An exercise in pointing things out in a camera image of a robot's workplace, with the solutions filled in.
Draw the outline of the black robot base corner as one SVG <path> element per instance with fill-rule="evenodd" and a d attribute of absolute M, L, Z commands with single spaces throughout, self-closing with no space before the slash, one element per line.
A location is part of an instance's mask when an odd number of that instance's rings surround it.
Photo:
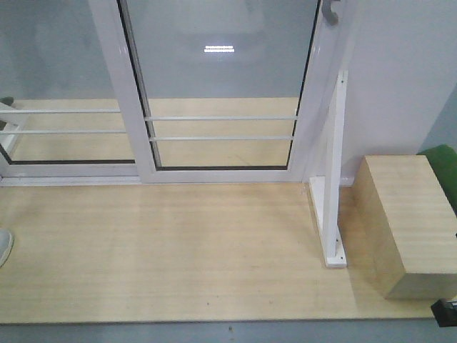
<path fill-rule="evenodd" d="M 439 327 L 456 327 L 456 300 L 439 299 L 431 305 L 431 311 Z"/>

